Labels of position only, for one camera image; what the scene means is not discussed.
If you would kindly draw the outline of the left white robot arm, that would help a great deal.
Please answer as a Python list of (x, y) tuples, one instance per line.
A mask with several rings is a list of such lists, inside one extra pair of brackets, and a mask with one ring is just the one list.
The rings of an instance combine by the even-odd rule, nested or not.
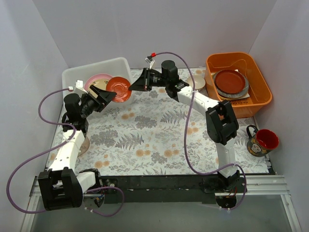
[(98, 193), (103, 182), (98, 169), (75, 173), (75, 164), (88, 131), (87, 117), (101, 112), (116, 96), (115, 92), (90, 87), (94, 92), (64, 97), (65, 114), (61, 120), (63, 142), (48, 170), (38, 177), (44, 208), (48, 211), (80, 207), (83, 194), (89, 190)]

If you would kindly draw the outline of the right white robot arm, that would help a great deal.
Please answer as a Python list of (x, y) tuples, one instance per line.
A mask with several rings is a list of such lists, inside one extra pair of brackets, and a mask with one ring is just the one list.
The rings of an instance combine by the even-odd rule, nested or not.
[(140, 77), (129, 87), (132, 91), (151, 91), (153, 87), (164, 87), (168, 96), (196, 110), (206, 119), (207, 134), (217, 149), (219, 188), (229, 192), (236, 186), (240, 174), (236, 167), (235, 137), (239, 129), (234, 110), (229, 101), (213, 100), (180, 79), (172, 60), (161, 64), (161, 72), (144, 68)]

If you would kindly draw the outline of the small cream floral plate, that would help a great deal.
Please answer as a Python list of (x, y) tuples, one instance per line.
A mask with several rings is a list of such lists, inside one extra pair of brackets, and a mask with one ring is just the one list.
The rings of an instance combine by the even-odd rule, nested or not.
[(107, 78), (99, 78), (99, 79), (96, 79), (96, 80), (93, 80), (90, 82), (90, 85), (88, 87), (88, 90), (90, 92), (93, 92), (91, 89), (90, 89), (90, 86), (95, 86), (101, 90), (106, 90), (106, 86), (108, 84), (110, 79), (107, 79)]

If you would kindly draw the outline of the clear glass floral plate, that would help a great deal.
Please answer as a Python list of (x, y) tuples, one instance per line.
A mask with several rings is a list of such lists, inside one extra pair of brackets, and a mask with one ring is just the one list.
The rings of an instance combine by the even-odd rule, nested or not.
[(90, 147), (90, 141), (89, 141), (89, 138), (86, 137), (81, 147), (79, 148), (78, 157), (83, 155), (89, 149), (89, 147)]

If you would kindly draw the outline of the pink round plate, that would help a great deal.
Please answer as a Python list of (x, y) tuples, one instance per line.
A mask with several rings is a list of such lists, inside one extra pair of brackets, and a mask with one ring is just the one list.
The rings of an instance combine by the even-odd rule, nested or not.
[(84, 89), (85, 89), (85, 90), (88, 90), (88, 87), (89, 87), (89, 85), (90, 85), (90, 82), (93, 81), (93, 80), (99, 79), (99, 78), (107, 78), (107, 79), (110, 79), (110, 80), (111, 80), (111, 79), (112, 79), (112, 76), (109, 75), (109, 74), (105, 74), (105, 73), (96, 74), (96, 75), (90, 77), (90, 78), (86, 81), (86, 83), (85, 83), (85, 85), (84, 85)]

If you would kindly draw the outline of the small red round plate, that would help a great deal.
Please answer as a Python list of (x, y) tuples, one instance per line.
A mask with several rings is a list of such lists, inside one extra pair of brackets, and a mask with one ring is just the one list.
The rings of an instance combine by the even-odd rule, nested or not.
[(106, 90), (109, 92), (115, 92), (116, 96), (113, 98), (113, 102), (122, 103), (129, 100), (132, 91), (129, 90), (130, 82), (120, 76), (113, 77), (108, 81)]

